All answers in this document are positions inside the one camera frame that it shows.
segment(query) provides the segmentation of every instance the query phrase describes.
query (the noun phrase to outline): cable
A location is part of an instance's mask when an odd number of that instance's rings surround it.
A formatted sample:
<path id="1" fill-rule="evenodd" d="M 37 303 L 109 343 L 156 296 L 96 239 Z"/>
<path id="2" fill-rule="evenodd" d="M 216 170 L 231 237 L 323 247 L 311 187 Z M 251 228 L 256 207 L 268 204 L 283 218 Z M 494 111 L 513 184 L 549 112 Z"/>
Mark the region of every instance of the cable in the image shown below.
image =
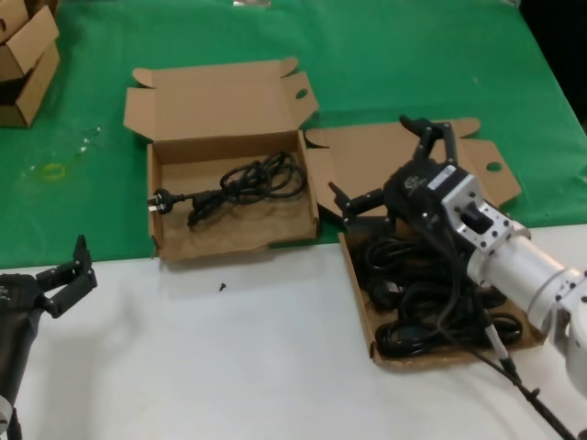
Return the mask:
<path id="1" fill-rule="evenodd" d="M 290 182 L 296 180 L 292 189 Z M 295 163 L 290 153 L 280 152 L 269 156 L 263 162 L 255 160 L 248 165 L 230 170 L 220 179 L 220 189 L 192 194 L 171 194 L 164 189 L 157 190 L 150 202 L 151 211 L 168 214 L 178 202 L 192 200 L 193 211 L 188 215 L 188 226 L 196 225 L 207 218 L 224 203 L 256 204 L 265 199 L 287 199 L 301 193 L 307 185 L 304 169 Z"/>
<path id="2" fill-rule="evenodd" d="M 394 234 L 378 236 L 353 254 L 361 287 L 380 312 L 397 310 L 397 320 L 375 331 L 378 351 L 388 358 L 420 356 L 452 343 L 435 321 L 451 298 L 453 274 L 450 262 L 419 237 Z M 475 347 L 490 347 L 486 312 L 505 302 L 496 290 L 477 292 L 467 281 L 461 286 L 468 295 L 458 299 L 447 323 L 451 336 Z M 522 335 L 522 323 L 509 313 L 492 313 L 491 321 L 501 341 L 513 344 Z"/>
<path id="3" fill-rule="evenodd" d="M 397 321 L 376 330 L 378 350 L 390 358 L 406 358 L 447 344 L 459 347 L 510 380 L 562 439 L 577 440 L 538 398 L 540 390 L 529 390 L 522 383 L 509 354 L 505 361 L 500 359 L 500 367 L 475 349 L 489 346 L 487 325 L 494 325 L 508 345 L 519 339 L 522 324 L 509 313 L 486 312 L 503 304 L 505 297 L 498 291 L 476 292 L 472 283 L 463 281 L 450 232 L 446 239 L 450 260 L 422 238 L 397 235 L 375 237 L 353 252 L 360 286 L 375 307 L 398 311 Z"/>

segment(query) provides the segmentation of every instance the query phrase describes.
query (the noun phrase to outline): box lid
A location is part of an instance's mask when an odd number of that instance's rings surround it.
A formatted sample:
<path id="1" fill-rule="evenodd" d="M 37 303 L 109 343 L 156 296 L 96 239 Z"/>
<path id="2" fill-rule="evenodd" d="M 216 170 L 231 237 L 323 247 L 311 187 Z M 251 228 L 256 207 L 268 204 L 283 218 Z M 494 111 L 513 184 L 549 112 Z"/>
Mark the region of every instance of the box lid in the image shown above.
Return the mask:
<path id="1" fill-rule="evenodd" d="M 156 142 L 296 130 L 317 108 L 296 59 L 135 69 L 125 126 Z"/>
<path id="2" fill-rule="evenodd" d="M 487 199 L 499 206 L 519 195 L 520 185 L 497 147 L 488 140 L 466 138 L 481 128 L 480 121 L 462 118 L 448 122 L 455 131 L 459 165 L 479 177 Z M 328 182 L 334 182 L 351 198 L 382 188 L 412 158 L 418 141 L 399 123 L 316 128 L 306 131 L 305 137 L 320 147 L 309 149 L 307 154 L 318 203 L 335 215 L 340 215 L 340 210 Z M 444 155 L 439 141 L 432 158 L 442 161 Z M 385 214 L 381 206 L 366 215 Z"/>
<path id="3" fill-rule="evenodd" d="M 23 0 L 0 0 L 0 44 L 15 35 L 28 22 Z"/>

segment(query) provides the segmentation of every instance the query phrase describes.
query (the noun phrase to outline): box hole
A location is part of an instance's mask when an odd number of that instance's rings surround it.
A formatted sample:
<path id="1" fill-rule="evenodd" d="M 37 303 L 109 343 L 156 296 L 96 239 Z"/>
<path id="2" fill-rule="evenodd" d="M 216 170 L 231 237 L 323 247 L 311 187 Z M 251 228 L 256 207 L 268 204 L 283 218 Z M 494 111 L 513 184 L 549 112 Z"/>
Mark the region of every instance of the box hole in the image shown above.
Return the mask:
<path id="1" fill-rule="evenodd" d="M 295 94 L 295 99 L 302 99 L 308 95 L 308 89 L 302 89 Z"/>
<path id="2" fill-rule="evenodd" d="M 497 172 L 502 170 L 502 164 L 499 162 L 489 162 L 485 167 L 487 171 Z"/>

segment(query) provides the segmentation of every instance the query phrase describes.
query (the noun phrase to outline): green cloth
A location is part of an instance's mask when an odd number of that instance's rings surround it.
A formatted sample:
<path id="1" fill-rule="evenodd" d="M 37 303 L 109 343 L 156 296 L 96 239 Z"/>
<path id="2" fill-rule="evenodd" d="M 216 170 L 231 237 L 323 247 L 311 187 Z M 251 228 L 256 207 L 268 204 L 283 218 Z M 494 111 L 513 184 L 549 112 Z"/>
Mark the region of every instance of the green cloth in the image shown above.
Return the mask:
<path id="1" fill-rule="evenodd" d="M 587 220 L 587 140 L 505 2 L 121 0 L 66 3 L 58 25 L 61 66 L 35 125 L 0 130 L 2 268 L 60 262 L 78 234 L 95 259 L 150 255 L 147 141 L 122 125 L 136 67 L 295 56 L 321 105 L 310 127 L 477 116 L 523 187 L 507 212 Z"/>

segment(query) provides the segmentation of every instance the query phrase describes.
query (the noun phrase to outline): box flap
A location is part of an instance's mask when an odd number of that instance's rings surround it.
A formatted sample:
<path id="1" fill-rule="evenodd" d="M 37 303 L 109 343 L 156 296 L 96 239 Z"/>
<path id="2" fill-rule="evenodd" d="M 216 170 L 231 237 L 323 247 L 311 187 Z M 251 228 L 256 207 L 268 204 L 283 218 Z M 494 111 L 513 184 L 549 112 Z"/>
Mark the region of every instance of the box flap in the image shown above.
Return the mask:
<path id="1" fill-rule="evenodd" d="M 0 0 L 0 44 L 15 35 L 27 22 L 27 7 L 22 0 Z"/>
<path id="2" fill-rule="evenodd" d="M 17 99 L 17 108 L 25 122 L 30 126 L 39 111 L 43 97 L 49 88 L 51 80 L 57 71 L 59 52 L 55 42 L 51 43 L 35 70 L 27 79 L 27 84 Z"/>
<path id="3" fill-rule="evenodd" d="M 317 110 L 295 59 L 135 69 L 146 88 L 127 90 L 125 126 L 154 141 L 296 130 Z"/>
<path id="4" fill-rule="evenodd" d="M 23 74 L 35 66 L 47 47 L 59 36 L 59 30 L 49 7 L 43 7 L 6 46 L 12 52 Z"/>
<path id="5" fill-rule="evenodd" d="M 520 186 L 497 147 L 486 140 L 463 139 L 479 130 L 479 120 L 463 118 L 449 122 L 457 136 L 459 164 L 479 176 L 490 202 L 500 205 L 516 197 Z M 340 211 L 334 205 L 334 194 L 327 188 L 329 181 L 350 197 L 381 188 L 411 159 L 417 143 L 417 136 L 399 123 L 317 128 L 308 130 L 305 136 L 311 144 L 321 147 L 308 150 L 318 203 L 337 215 Z M 442 145 L 436 145 L 432 157 L 443 160 L 443 156 Z M 385 208 L 377 208 L 369 215 L 385 215 Z"/>

